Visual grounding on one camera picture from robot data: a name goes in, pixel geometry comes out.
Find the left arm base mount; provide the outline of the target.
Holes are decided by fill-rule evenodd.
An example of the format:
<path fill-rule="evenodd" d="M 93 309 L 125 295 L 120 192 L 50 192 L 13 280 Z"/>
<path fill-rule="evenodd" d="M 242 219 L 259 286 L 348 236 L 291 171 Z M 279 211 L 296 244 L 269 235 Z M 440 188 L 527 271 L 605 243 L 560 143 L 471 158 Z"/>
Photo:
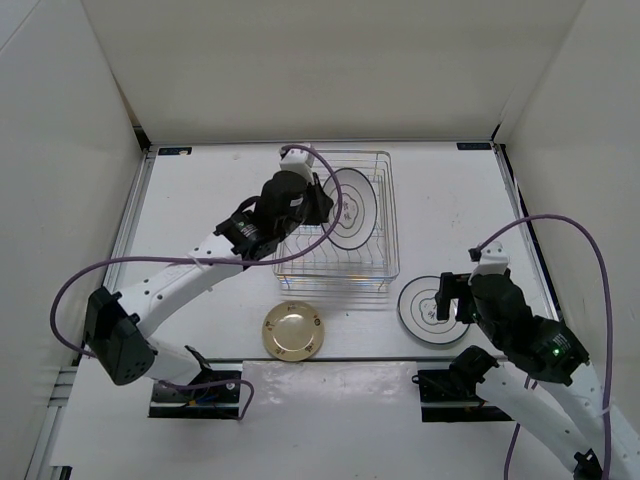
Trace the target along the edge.
<path fill-rule="evenodd" d="M 195 348 L 185 347 L 196 362 L 197 371 L 171 384 L 201 385 L 197 389 L 176 389 L 162 382 L 155 382 L 150 398 L 148 417 L 151 419 L 193 419 L 193 420 L 241 420 L 249 403 L 241 406 L 242 388 L 253 390 L 242 379 L 241 364 L 211 364 Z"/>

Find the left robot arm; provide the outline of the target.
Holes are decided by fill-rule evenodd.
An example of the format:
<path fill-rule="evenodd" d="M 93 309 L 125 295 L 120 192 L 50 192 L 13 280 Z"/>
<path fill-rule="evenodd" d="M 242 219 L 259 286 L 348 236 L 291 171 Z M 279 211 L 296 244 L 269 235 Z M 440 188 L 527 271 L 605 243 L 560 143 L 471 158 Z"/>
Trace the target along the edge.
<path fill-rule="evenodd" d="M 299 226 L 327 222 L 333 205 L 317 174 L 275 173 L 188 256 L 118 292 L 95 290 L 87 303 L 86 344 L 118 386 L 149 377 L 174 383 L 188 400 L 202 398 L 210 386 L 203 357 L 189 346 L 163 345 L 155 331 L 211 287 L 274 254 Z"/>

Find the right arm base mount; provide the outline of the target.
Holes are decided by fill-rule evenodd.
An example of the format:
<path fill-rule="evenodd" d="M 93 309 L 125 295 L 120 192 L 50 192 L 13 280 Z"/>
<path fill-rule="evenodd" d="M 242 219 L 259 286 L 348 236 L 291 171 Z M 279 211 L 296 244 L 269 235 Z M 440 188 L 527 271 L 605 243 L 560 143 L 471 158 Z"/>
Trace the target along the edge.
<path fill-rule="evenodd" d="M 510 422 L 512 418 L 476 393 L 477 385 L 498 361 L 470 346 L 447 366 L 422 366 L 412 375 L 418 387 L 423 423 Z"/>

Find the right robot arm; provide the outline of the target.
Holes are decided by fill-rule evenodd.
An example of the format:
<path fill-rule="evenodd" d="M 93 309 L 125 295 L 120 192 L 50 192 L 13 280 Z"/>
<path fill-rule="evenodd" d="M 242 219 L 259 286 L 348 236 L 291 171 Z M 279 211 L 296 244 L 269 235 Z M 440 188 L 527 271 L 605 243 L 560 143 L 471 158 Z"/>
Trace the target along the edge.
<path fill-rule="evenodd" d="M 460 399 L 478 396 L 540 441 L 576 479 L 636 479 L 639 435 L 616 407 L 604 407 L 604 387 L 589 355 L 564 324 L 537 316 L 509 273 L 444 273 L 435 295 L 438 319 L 480 327 L 491 344 L 558 403 L 546 404 L 478 346 L 449 366 Z"/>

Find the beige patterned plate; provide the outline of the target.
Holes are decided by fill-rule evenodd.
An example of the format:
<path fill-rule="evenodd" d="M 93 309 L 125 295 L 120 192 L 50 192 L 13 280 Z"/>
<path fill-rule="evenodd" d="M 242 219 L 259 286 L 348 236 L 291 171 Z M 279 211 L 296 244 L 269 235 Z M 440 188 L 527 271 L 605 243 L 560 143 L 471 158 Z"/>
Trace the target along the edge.
<path fill-rule="evenodd" d="M 262 343 L 274 358 L 285 362 L 310 359 L 325 338 L 324 319 L 310 304 L 282 302 L 266 315 L 261 329 Z"/>

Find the white plate teal rim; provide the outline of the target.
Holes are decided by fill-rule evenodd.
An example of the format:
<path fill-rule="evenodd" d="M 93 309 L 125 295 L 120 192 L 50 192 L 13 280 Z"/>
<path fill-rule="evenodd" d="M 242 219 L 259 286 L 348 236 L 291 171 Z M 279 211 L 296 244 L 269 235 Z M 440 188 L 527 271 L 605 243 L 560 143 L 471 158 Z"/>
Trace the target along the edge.
<path fill-rule="evenodd" d="M 401 290 L 397 300 L 397 316 L 405 330 L 415 339 L 435 346 L 452 345 L 460 341 L 469 326 L 455 320 L 457 302 L 450 305 L 449 318 L 437 318 L 436 293 L 439 290 L 438 276 L 419 276 L 409 281 Z"/>

